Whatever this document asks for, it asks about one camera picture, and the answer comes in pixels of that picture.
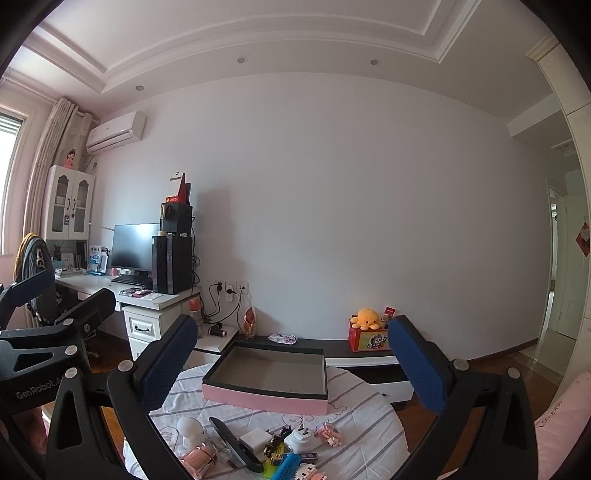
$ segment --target desk drawer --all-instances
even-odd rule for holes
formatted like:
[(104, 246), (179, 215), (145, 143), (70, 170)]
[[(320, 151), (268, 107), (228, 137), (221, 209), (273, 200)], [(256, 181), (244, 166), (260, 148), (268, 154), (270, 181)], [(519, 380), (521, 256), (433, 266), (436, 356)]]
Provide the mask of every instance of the desk drawer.
[(344, 369), (374, 387), (388, 403), (405, 402), (413, 397), (413, 386), (398, 364)]
[(388, 403), (398, 403), (408, 401), (413, 397), (414, 388), (408, 380), (405, 382), (377, 383), (373, 384)]
[(137, 338), (144, 342), (152, 342), (161, 338), (157, 318), (125, 311), (125, 328), (130, 339)]
[(142, 340), (136, 340), (135, 338), (129, 339), (129, 348), (131, 348), (131, 359), (137, 360), (140, 353), (148, 346), (149, 342), (143, 342)]

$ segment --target pink bag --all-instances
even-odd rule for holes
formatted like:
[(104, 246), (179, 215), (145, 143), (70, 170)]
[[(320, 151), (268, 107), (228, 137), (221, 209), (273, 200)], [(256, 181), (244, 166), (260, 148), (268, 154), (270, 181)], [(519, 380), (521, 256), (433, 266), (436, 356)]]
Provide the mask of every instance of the pink bag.
[(580, 374), (535, 421), (538, 480), (548, 480), (572, 450), (591, 416), (591, 374)]

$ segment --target ceiling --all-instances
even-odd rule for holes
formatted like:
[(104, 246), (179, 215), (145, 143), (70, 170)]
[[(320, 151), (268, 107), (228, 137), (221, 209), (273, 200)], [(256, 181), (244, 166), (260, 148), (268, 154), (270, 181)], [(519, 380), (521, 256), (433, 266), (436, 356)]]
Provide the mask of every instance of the ceiling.
[(519, 132), (515, 138), (554, 160), (564, 172), (580, 168), (579, 158), (562, 110)]
[(526, 56), (549, 34), (519, 0), (64, 0), (5, 77), (101, 117), (226, 77), (343, 73), (507, 120), (550, 93)]

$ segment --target doorway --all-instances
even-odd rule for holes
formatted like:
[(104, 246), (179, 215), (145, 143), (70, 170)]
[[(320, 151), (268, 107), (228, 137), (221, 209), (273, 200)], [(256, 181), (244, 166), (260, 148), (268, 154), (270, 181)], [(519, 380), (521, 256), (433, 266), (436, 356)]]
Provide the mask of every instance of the doorway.
[(566, 372), (579, 334), (589, 276), (587, 197), (577, 188), (583, 177), (580, 170), (567, 175), (572, 183), (567, 195), (548, 189), (552, 263), (540, 340), (521, 352), (557, 374), (550, 375), (557, 382)]

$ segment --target round table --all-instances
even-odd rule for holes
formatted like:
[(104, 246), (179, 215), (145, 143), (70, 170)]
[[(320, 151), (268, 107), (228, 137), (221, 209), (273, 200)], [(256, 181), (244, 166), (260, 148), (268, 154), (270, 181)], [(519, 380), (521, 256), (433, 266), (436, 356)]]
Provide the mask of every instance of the round table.
[[(212, 364), (182, 372), (174, 383), (162, 408), (150, 412), (161, 435), (177, 456), (186, 453), (183, 439), (176, 430), (181, 417), (197, 419), (216, 438), (209, 417), (224, 421), (239, 437), (257, 427), (277, 433), (285, 425), (315, 429), (324, 421), (334, 424), (343, 433), (342, 446), (322, 445), (316, 452), (316, 466), (329, 480), (388, 480), (408, 457), (402, 424), (392, 406), (371, 385), (346, 370), (327, 367), (329, 414), (300, 416), (264, 410), (235, 407), (205, 400), (201, 380)], [(146, 478), (127, 441), (124, 443), (125, 466), (139, 477)], [(207, 472), (206, 479), (252, 480), (262, 478), (241, 466), (237, 470), (219, 463)]]

